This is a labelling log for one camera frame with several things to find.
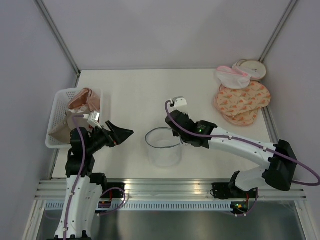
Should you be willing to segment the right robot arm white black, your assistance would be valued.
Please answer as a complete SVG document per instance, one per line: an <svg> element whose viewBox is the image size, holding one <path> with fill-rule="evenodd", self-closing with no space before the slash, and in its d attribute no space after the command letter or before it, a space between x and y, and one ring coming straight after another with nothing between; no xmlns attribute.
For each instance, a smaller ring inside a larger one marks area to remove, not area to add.
<svg viewBox="0 0 320 240"><path fill-rule="evenodd" d="M193 122L178 110L171 112L165 122L175 137L196 148L220 150L247 159L258 166L247 171L236 171L228 183L228 192L235 198L262 186L287 192L291 189L297 167L296 156L285 140L278 143L254 141L231 135L227 130L208 121Z"/></svg>

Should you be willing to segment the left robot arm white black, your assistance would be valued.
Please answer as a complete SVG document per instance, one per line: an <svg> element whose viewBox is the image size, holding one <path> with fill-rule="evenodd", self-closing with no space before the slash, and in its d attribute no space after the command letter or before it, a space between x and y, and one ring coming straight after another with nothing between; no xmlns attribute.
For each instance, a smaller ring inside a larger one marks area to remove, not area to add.
<svg viewBox="0 0 320 240"><path fill-rule="evenodd" d="M121 145L134 134L133 130L120 128L106 122L107 127L96 126L92 132L76 126L70 132L71 148L67 154L66 195L55 240L90 240L92 223L100 198L108 195L107 177L94 173L94 154L103 147Z"/></svg>

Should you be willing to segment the white mesh laundry bag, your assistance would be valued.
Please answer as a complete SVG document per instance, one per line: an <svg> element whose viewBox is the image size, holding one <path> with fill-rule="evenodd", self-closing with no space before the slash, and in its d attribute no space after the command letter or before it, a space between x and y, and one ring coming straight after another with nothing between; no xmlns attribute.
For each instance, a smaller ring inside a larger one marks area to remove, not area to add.
<svg viewBox="0 0 320 240"><path fill-rule="evenodd" d="M183 142L169 127L157 127L144 137L149 162L158 168L177 166L182 159Z"/></svg>

